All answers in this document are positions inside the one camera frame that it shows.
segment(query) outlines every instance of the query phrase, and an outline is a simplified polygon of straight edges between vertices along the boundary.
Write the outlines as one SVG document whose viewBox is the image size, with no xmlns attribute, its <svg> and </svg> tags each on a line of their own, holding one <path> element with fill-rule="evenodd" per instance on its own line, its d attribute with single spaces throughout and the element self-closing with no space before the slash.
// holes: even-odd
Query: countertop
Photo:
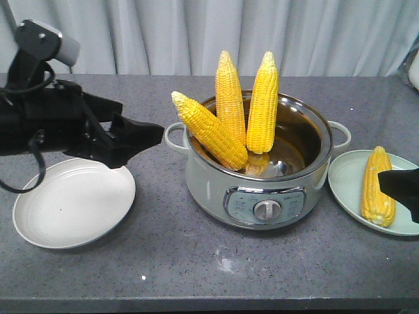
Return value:
<svg viewBox="0 0 419 314">
<path fill-rule="evenodd" d="M 199 101 L 214 94 L 213 77 L 59 78 L 123 103 L 128 118 L 165 128 L 179 121 L 173 90 Z M 241 82 L 252 89 L 253 77 Z M 419 93 L 397 77 L 283 77 L 280 90 L 344 124 L 352 133 L 349 150 L 382 145 L 419 163 Z M 54 152 L 45 159 L 51 166 L 69 157 Z M 15 186 L 37 173 L 29 155 L 0 160 L 0 179 Z M 133 157 L 126 167 L 136 198 L 124 220 L 68 250 L 21 238 L 12 222 L 16 194 L 0 190 L 0 312 L 419 307 L 419 237 L 364 226 L 336 202 L 327 182 L 312 212 L 289 227 L 234 228 L 193 200 L 185 164 L 164 142 Z"/>
</svg>

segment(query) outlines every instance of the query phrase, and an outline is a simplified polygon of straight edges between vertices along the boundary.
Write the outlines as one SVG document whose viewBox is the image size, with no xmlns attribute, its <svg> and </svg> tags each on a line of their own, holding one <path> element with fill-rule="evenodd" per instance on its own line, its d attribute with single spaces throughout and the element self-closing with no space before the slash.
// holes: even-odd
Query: control panel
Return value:
<svg viewBox="0 0 419 314">
<path fill-rule="evenodd" d="M 226 191 L 224 209 L 245 224 L 280 224 L 301 213 L 305 197 L 303 186 L 277 190 L 234 186 Z"/>
</svg>

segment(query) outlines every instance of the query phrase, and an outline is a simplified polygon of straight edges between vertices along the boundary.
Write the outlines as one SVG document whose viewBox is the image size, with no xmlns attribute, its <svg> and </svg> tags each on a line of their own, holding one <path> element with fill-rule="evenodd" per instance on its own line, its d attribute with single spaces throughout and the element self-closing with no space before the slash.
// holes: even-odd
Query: button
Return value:
<svg viewBox="0 0 419 314">
<path fill-rule="evenodd" d="M 281 214 L 281 205 L 274 200 L 260 201 L 253 208 L 253 214 L 259 220 L 274 220 Z"/>
</svg>

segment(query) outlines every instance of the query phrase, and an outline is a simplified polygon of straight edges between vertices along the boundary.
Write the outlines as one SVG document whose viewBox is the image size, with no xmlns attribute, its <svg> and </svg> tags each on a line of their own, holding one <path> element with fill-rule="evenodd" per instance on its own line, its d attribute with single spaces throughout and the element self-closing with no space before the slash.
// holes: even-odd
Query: pot handle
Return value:
<svg viewBox="0 0 419 314">
<path fill-rule="evenodd" d="M 176 123 L 173 123 L 172 125 L 170 125 L 164 131 L 164 140 L 165 140 L 166 144 L 171 149 L 173 149 L 175 152 L 178 152 L 182 155 L 187 156 L 189 154 L 189 148 L 185 147 L 186 146 L 185 141 L 183 141 L 183 145 L 185 145 L 185 146 L 180 146 L 180 145 L 176 145 L 175 143 L 173 143 L 169 139 L 169 136 L 170 136 L 171 132 L 173 132 L 175 130 L 183 130 L 183 133 L 185 133 L 186 132 L 186 125 L 183 122 L 176 122 Z"/>
<path fill-rule="evenodd" d="M 342 144 L 333 145 L 332 158 L 334 158 L 342 154 L 349 147 L 349 144 L 351 143 L 352 135 L 351 135 L 351 132 L 348 130 L 348 128 L 344 126 L 343 124 L 340 124 L 335 121 L 328 121 L 328 123 L 332 129 L 341 131 L 346 137 L 346 141 L 343 142 Z"/>
</svg>

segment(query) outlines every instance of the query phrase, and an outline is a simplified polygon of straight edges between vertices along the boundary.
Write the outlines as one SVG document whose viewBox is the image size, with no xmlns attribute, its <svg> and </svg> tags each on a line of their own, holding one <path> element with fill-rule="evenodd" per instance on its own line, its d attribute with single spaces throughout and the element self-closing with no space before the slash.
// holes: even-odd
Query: light green plate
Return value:
<svg viewBox="0 0 419 314">
<path fill-rule="evenodd" d="M 343 209 L 364 225 L 396 236 L 419 235 L 419 224 L 412 221 L 410 211 L 396 202 L 396 215 L 393 224 L 387 228 L 377 226 L 361 216 L 361 192 L 364 169 L 371 150 L 353 150 L 338 156 L 329 168 L 329 185 L 336 200 Z M 412 162 L 389 154 L 394 170 L 416 169 Z"/>
</svg>

